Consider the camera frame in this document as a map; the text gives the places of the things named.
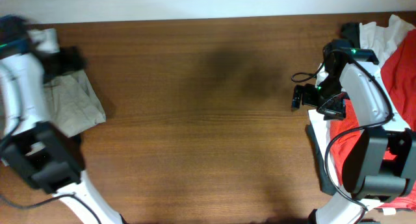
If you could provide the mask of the khaki green shorts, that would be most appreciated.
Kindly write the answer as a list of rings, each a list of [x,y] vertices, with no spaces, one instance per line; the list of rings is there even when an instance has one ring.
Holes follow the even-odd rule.
[[[44,85],[44,93],[53,123],[68,137],[107,120],[83,70],[54,78]]]

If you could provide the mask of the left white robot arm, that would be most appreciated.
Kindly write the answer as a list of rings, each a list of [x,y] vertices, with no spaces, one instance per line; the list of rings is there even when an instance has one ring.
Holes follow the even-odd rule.
[[[76,47],[54,53],[1,48],[1,89],[6,124],[1,159],[31,188],[49,199],[33,205],[2,200],[27,210],[63,202],[83,223],[125,223],[90,181],[80,141],[64,135],[52,122],[44,97],[46,80],[79,71],[85,59]]]

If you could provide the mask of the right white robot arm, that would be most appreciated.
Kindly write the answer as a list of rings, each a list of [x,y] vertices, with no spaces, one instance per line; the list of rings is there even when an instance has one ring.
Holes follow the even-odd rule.
[[[323,118],[344,120],[352,102],[359,125],[327,144],[324,171],[335,194],[309,223],[359,223],[370,210],[406,197],[415,184],[415,131],[388,96],[377,62],[324,62],[296,83],[292,109],[315,108]]]

